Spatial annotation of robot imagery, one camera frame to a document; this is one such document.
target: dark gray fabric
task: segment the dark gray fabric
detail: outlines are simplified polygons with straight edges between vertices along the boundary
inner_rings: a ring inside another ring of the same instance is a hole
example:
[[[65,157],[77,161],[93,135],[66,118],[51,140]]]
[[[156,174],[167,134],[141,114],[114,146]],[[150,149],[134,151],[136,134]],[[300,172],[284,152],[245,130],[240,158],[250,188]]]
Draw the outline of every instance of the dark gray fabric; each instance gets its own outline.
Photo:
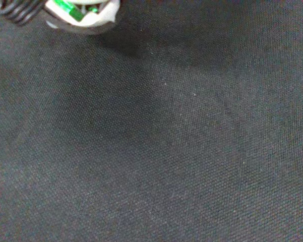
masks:
[[[245,2],[0,19],[0,241],[303,241],[303,1]]]

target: black cloth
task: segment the black cloth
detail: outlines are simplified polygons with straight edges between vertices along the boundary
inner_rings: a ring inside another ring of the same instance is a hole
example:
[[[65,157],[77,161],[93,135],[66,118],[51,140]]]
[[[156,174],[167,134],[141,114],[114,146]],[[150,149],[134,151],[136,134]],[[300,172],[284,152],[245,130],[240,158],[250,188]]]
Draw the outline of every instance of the black cloth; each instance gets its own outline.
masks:
[[[303,1],[127,8],[0,18],[0,241],[303,241]]]

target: green component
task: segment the green component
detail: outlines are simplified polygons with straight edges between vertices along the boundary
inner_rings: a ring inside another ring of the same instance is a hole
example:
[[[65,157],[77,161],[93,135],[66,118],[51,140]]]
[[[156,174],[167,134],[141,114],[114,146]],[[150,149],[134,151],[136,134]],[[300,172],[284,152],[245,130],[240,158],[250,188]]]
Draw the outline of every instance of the green component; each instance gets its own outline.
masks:
[[[66,2],[64,0],[54,0],[54,2],[65,12],[71,15],[76,21],[80,22],[84,15],[81,11],[72,3]]]
[[[99,9],[97,7],[89,7],[89,11],[97,13],[99,11]]]

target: black cable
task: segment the black cable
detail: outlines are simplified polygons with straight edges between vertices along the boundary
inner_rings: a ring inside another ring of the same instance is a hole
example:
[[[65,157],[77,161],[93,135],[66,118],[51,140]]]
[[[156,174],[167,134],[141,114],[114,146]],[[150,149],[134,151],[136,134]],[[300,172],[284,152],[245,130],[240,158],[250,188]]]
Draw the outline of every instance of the black cable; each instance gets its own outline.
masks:
[[[32,20],[45,6],[47,0],[7,0],[0,2],[0,15],[17,25],[24,25]]]

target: white plastic housing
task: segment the white plastic housing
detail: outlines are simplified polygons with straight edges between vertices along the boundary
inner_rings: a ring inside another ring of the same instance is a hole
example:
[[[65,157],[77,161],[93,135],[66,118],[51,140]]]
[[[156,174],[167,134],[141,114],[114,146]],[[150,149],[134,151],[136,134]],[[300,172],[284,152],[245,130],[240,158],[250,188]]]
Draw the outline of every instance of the white plastic housing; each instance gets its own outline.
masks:
[[[120,0],[109,0],[99,13],[88,12],[80,22],[61,9],[53,0],[49,0],[45,6],[67,23],[80,27],[95,27],[102,26],[107,22],[115,22],[115,16],[120,8]]]
[[[68,0],[70,3],[79,5],[94,5],[107,2],[108,0]]]

